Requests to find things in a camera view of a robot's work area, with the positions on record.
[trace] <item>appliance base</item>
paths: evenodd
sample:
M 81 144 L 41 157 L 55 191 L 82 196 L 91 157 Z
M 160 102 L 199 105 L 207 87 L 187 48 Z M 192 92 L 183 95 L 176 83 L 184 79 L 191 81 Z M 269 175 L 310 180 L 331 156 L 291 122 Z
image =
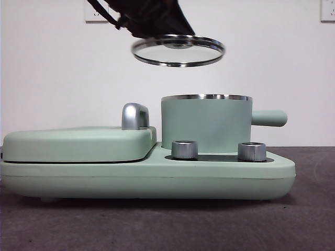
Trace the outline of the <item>appliance base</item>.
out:
M 57 198 L 267 200 L 287 194 L 295 179 L 294 162 L 270 152 L 267 157 L 274 161 L 265 163 L 166 159 L 170 154 L 157 143 L 138 162 L 1 162 L 1 178 L 14 193 L 48 201 Z

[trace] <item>pot handle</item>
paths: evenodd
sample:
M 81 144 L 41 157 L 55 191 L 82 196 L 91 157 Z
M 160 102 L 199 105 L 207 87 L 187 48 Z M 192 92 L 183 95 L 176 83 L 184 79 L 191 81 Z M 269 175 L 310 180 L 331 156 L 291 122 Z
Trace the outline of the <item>pot handle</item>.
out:
M 287 122 L 287 114 L 280 110 L 252 111 L 251 124 L 254 126 L 282 127 Z

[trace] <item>gray table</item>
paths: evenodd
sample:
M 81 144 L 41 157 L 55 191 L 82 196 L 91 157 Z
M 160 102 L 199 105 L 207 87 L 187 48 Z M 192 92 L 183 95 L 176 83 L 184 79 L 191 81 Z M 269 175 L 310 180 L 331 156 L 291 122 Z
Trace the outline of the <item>gray table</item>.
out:
M 335 250 L 335 147 L 269 147 L 296 163 L 271 201 L 64 199 L 1 186 L 2 251 Z

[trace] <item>glass lid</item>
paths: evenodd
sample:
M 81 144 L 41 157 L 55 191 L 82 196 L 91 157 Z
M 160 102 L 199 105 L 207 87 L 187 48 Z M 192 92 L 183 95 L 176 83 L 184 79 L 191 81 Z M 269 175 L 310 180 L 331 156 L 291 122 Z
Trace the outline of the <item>glass lid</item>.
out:
M 131 52 L 144 63 L 191 67 L 219 61 L 225 53 L 225 47 L 219 41 L 205 37 L 163 35 L 135 42 Z

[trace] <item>power socket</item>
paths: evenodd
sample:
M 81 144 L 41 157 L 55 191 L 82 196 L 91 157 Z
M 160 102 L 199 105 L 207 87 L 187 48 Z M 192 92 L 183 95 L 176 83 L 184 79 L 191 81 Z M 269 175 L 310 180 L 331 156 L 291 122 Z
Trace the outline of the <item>power socket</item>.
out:
M 335 0 L 321 0 L 321 22 L 335 22 Z
M 105 2 L 104 0 L 98 0 L 98 1 L 108 12 L 109 9 L 108 3 Z M 99 12 L 97 12 L 87 0 L 84 0 L 84 5 L 85 5 L 86 22 L 107 22 L 107 20 Z

